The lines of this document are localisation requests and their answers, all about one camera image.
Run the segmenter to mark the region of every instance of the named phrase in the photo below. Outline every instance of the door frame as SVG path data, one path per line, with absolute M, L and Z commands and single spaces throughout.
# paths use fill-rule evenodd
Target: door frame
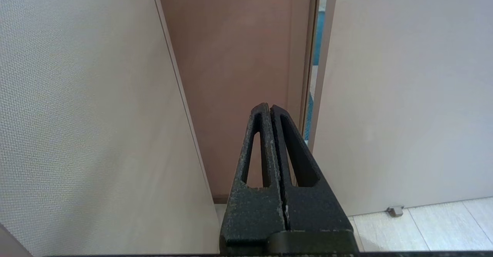
M 322 99 L 322 88 L 324 85 L 325 72 L 327 70 L 327 56 L 329 53 L 330 34 L 332 31 L 332 22 L 334 20 L 335 8 L 336 0 L 327 0 L 325 7 L 324 29 L 322 31 L 322 44 L 320 45 L 319 69 L 317 71 L 317 79 L 315 80 L 315 96 L 313 98 L 312 124 L 310 127 L 310 138 L 308 139 L 308 148 L 310 149 L 310 152 L 313 152 L 315 134 L 317 132 L 320 101 Z
M 287 111 L 301 133 L 305 127 L 310 90 L 318 5 L 319 0 L 291 0 Z M 306 29 L 305 36 L 296 34 L 303 29 Z

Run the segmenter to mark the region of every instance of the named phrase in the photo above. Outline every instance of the floor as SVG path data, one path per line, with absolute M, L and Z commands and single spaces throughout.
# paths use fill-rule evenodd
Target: floor
M 222 223 L 226 205 L 217 204 Z M 493 197 L 349 217 L 360 251 L 493 250 Z

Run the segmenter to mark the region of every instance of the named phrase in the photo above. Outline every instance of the baseboard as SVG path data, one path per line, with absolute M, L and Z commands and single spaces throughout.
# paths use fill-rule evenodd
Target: baseboard
M 213 196 L 214 204 L 226 204 L 228 203 L 229 194 L 220 194 Z

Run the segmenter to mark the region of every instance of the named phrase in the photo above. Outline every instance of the white wall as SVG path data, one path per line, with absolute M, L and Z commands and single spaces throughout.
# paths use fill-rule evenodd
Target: white wall
M 321 92 L 348 215 L 493 196 L 493 0 L 336 0 Z
M 217 252 L 155 0 L 0 2 L 0 223 L 36 257 Z

